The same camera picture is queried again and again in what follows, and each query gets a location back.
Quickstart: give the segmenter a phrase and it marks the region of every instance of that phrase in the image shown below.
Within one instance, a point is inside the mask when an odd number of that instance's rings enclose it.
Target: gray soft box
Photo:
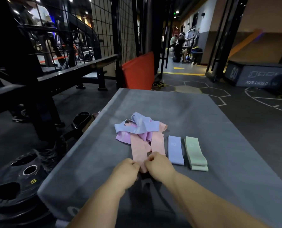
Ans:
[[[279,89],[282,85],[282,65],[229,61],[225,77],[235,86]]]
[[[82,137],[49,174],[38,190],[58,219],[70,221],[123,159],[130,145],[115,139],[114,124],[139,112],[168,125],[167,137],[199,139],[208,172],[174,165],[178,172],[262,219],[282,228],[282,181],[259,156],[212,99],[185,94],[119,89]],[[142,176],[122,197],[118,227],[190,227],[171,194],[150,176]]]

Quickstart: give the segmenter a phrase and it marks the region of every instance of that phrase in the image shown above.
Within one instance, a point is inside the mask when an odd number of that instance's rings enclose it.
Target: orange pad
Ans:
[[[141,55],[122,65],[126,87],[151,90],[155,80],[154,53]]]

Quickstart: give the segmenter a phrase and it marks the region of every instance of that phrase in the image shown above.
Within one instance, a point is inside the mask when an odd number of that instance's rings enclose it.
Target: white shirt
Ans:
[[[46,17],[49,16],[48,10],[44,6],[40,6],[40,5],[38,5],[38,9],[37,8],[32,9],[30,13],[32,14],[32,19],[36,22],[37,25],[40,25],[40,26],[42,25],[41,19],[43,23],[45,23]]]

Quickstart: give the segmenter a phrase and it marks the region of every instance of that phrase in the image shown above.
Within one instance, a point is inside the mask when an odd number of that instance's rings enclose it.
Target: floor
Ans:
[[[153,87],[153,90],[208,94],[282,179],[282,98],[264,90],[212,83],[204,76],[205,69],[204,66],[173,63],[169,59],[162,78],[168,86]],[[54,96],[66,130],[70,129],[76,114],[100,111],[116,92],[112,80],[106,80],[107,92],[97,91],[95,84],[85,85],[85,90],[73,87]],[[9,112],[0,114],[0,167],[39,145],[31,124],[12,122]],[[38,227],[53,227],[53,224],[50,221]]]

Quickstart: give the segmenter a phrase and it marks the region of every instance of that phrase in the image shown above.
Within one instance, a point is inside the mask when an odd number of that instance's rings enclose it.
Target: stack of weight plates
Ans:
[[[0,169],[0,222],[26,225],[51,216],[37,196],[47,173],[35,153],[27,153]]]

